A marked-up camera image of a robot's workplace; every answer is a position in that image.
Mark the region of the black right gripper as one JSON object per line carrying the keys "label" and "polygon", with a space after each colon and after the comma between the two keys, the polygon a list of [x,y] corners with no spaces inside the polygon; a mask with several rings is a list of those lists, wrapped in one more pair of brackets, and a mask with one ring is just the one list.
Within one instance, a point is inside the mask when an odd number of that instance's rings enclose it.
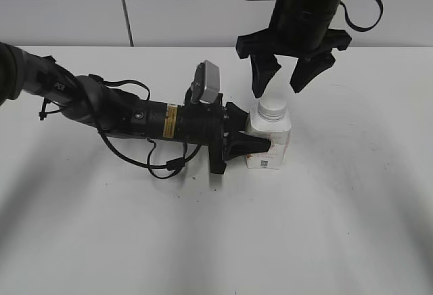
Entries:
{"label": "black right gripper", "polygon": [[336,59],[330,52],[333,48],[344,51],[350,45],[350,35],[345,30],[327,29],[318,47],[307,51],[293,47],[279,39],[269,28],[249,35],[239,36],[236,52],[240,59],[250,56],[252,66],[252,91],[255,98],[263,96],[267,85],[281,68],[274,55],[299,59],[290,79],[295,93],[300,93],[316,76],[330,69]]}

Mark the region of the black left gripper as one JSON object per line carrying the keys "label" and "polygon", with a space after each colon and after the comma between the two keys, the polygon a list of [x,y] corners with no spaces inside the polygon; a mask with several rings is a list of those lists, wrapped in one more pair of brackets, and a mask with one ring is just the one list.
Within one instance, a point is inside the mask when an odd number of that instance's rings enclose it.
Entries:
{"label": "black left gripper", "polygon": [[177,110],[175,140],[208,147],[209,168],[212,174],[223,174],[232,160],[249,154],[266,153],[271,141],[247,135],[245,131],[248,113],[233,102],[227,102],[224,112],[226,131],[231,131],[223,142],[223,94],[219,93],[211,104],[193,104],[189,95]]}

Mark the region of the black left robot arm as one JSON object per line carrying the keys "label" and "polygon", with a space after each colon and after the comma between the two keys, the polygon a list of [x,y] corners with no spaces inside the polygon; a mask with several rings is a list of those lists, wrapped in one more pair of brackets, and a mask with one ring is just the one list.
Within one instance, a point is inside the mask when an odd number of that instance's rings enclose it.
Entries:
{"label": "black left robot arm", "polygon": [[179,174],[201,147],[208,149],[210,172],[218,175],[229,160],[271,147],[270,140],[246,133],[247,112],[223,102],[219,68],[209,61],[198,64],[181,105],[141,99],[124,91],[124,85],[94,74],[76,76],[51,56],[1,45],[2,101],[15,100],[21,92],[38,95],[66,118],[94,127],[107,146],[111,138],[181,143],[182,155],[162,165],[169,177]]}

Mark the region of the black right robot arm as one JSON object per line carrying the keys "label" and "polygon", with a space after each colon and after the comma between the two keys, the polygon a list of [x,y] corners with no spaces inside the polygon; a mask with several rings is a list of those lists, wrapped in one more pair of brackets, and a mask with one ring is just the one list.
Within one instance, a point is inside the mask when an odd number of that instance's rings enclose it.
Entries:
{"label": "black right robot arm", "polygon": [[281,68],[277,56],[296,58],[290,79],[295,93],[301,92],[316,76],[335,63],[333,49],[347,49],[351,37],[345,30],[329,26],[341,0],[247,0],[274,1],[269,26],[239,36],[236,51],[252,66],[252,91],[260,98]]}

